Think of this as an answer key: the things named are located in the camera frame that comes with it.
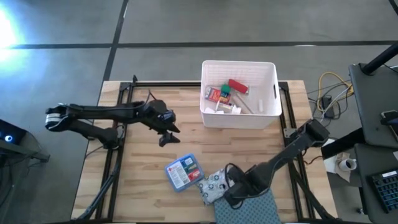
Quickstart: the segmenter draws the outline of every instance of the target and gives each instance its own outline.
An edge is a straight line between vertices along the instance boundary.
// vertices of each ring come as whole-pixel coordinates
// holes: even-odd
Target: concrete floor
[[[0,44],[110,44],[122,3],[0,1],[0,27],[7,31]],[[120,43],[394,40],[398,30],[392,27],[397,23],[398,17],[385,0],[132,0]],[[198,80],[204,60],[266,61],[276,64],[280,80],[304,80],[312,91],[318,88],[323,72],[349,79],[349,64],[368,62],[386,47],[118,49],[109,79],[131,80],[135,74],[140,80]],[[109,52],[0,50],[0,118],[32,132],[51,154],[49,163],[31,168],[16,186],[6,223],[70,218],[87,141],[75,133],[45,130],[44,111],[59,102],[97,104]],[[389,64],[398,64],[398,60]],[[326,77],[323,85],[337,82]],[[353,97],[348,104],[348,111],[328,127],[333,137],[344,136],[360,125]],[[331,181],[339,217],[368,222],[366,216],[355,213],[361,205],[358,189]]]

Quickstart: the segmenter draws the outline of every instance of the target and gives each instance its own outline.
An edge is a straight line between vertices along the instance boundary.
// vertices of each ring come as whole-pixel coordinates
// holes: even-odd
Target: keyboard
[[[368,177],[386,213],[398,210],[398,169]]]

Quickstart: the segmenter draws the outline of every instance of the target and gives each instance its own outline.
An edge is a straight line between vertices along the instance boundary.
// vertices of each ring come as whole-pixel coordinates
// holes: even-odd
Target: butcher block tabletop
[[[297,126],[301,126],[312,118],[304,82],[286,82],[289,84]],[[98,105],[114,106],[119,85],[120,82],[116,81],[104,82]],[[200,87],[150,87],[150,90],[157,99],[164,100],[174,110],[177,116],[175,124],[181,130],[175,136],[181,143],[159,147],[160,136],[155,131],[148,130],[141,123],[128,125],[113,221],[215,222],[214,206],[204,206],[199,189],[191,186],[183,192],[175,192],[164,167],[179,157],[192,153],[206,175],[224,168],[229,162],[247,170],[254,164],[268,161],[284,148],[279,118],[262,130],[205,128],[200,114]],[[146,100],[147,94],[147,87],[135,87],[132,100]],[[96,120],[94,124],[108,128],[112,123],[110,120]],[[90,141],[87,153],[100,145],[97,140]],[[311,148],[304,160],[311,161],[321,155],[319,148]],[[105,158],[106,150],[100,149],[85,159],[72,218],[81,215],[98,193]],[[336,217],[335,203],[322,159],[315,160],[305,168],[311,191],[326,210]],[[297,221],[287,166],[275,173],[271,189],[281,221]],[[104,200],[104,217],[108,211],[109,196],[110,190]],[[302,192],[300,198],[304,217],[307,217]]]

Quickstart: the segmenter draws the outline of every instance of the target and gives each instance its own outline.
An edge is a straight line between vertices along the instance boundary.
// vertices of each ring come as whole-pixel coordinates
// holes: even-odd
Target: blue towel
[[[240,209],[233,210],[221,198],[214,202],[217,224],[281,224],[272,191],[263,196],[246,199]]]

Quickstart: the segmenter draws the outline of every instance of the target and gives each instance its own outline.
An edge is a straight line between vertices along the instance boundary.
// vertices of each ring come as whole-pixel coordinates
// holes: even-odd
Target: white storage basket
[[[220,89],[229,79],[249,87],[249,94],[241,96],[254,114],[205,113],[206,107],[216,107],[216,103],[205,99],[206,89]],[[264,129],[282,113],[276,69],[270,62],[204,61],[200,92],[201,116],[208,128]],[[263,102],[263,112],[259,112],[259,100]]]

